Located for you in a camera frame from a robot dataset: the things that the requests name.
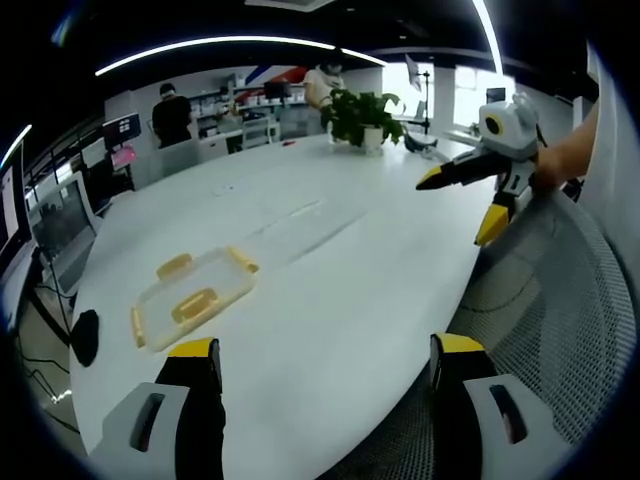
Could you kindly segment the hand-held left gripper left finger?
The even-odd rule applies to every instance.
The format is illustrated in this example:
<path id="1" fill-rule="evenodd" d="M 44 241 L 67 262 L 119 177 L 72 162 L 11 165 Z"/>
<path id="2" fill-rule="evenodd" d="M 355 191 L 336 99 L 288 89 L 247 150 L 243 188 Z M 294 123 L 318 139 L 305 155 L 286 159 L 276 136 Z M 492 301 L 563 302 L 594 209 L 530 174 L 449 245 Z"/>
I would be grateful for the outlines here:
<path id="1" fill-rule="evenodd" d="M 222 479 L 222 394 L 219 340 L 177 345 L 106 415 L 91 463 L 105 479 Z"/>

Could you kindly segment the person's right hand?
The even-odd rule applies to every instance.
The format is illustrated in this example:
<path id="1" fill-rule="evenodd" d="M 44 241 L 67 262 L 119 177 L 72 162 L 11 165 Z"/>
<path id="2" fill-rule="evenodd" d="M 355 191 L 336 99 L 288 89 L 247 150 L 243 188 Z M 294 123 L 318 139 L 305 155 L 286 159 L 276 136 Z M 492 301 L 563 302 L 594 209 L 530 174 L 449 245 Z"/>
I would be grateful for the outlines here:
<path id="1" fill-rule="evenodd" d="M 563 149 L 556 147 L 542 147 L 535 160 L 535 173 L 532 185 L 536 190 L 554 189 L 567 181 Z"/>

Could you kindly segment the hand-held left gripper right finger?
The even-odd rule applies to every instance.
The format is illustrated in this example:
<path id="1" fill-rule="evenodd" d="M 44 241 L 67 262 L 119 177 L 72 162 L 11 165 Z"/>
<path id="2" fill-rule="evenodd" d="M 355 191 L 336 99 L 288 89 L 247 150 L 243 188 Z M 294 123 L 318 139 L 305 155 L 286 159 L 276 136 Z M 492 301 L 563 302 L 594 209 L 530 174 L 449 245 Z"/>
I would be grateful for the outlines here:
<path id="1" fill-rule="evenodd" d="M 435 333 L 430 349 L 435 477 L 552 478 L 571 446 L 551 409 L 470 337 Z"/>

